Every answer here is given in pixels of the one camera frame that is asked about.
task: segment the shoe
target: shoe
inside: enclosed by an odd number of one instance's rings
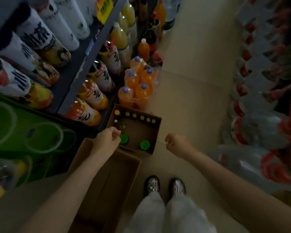
[[[178,178],[173,178],[169,182],[169,199],[178,195],[178,194],[186,194],[186,189],[184,182]]]
[[[148,196],[153,191],[159,192],[159,188],[159,178],[155,175],[149,176],[144,184],[144,196]]]

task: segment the beige tile floor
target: beige tile floor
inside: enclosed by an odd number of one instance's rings
[[[239,0],[182,1],[175,26],[159,46],[165,61],[154,108],[154,114],[163,118],[158,142],[153,156],[139,157],[140,169],[117,232],[127,225],[142,200],[144,180],[152,174],[160,178],[164,200],[169,180],[177,176],[218,232],[246,232],[226,213],[201,173],[164,145],[169,132],[186,135],[204,152],[219,142],[240,43],[240,29],[233,19],[239,4]]]

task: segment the hand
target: hand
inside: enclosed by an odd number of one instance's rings
[[[165,141],[167,142],[166,148],[179,158],[186,159],[196,152],[185,136],[169,133]]]
[[[105,157],[107,161],[120,144],[120,134],[121,131],[117,130],[115,127],[109,127],[103,130],[93,140],[91,155],[99,154]]]

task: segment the person's left hand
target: person's left hand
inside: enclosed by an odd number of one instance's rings
[[[103,130],[93,140],[91,155],[101,155],[105,158],[105,161],[107,161],[120,144],[120,134],[121,131],[117,130],[115,127],[109,127]]]

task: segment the price tag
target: price tag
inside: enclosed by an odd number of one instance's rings
[[[98,0],[97,1],[97,18],[102,24],[105,24],[112,9],[113,2],[112,0]]]

